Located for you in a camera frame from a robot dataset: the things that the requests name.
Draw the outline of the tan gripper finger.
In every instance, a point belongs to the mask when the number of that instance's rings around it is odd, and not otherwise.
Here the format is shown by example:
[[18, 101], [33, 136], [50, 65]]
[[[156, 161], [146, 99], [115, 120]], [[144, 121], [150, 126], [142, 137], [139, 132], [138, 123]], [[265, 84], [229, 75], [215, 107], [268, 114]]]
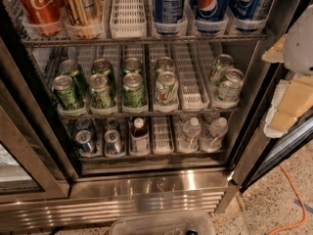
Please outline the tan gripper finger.
[[271, 48], [264, 52], [262, 60], [271, 64], [284, 62], [284, 46], [287, 36], [283, 35]]
[[270, 138], [282, 137], [312, 106], [312, 76], [297, 77], [290, 81], [281, 80], [276, 86], [265, 119], [265, 135]]

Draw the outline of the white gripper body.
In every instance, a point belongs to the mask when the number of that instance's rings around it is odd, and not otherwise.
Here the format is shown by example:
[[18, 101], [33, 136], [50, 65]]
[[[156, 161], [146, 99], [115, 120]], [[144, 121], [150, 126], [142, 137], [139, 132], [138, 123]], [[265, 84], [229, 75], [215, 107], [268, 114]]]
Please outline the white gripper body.
[[283, 55], [288, 70], [313, 75], [313, 5], [289, 29]]

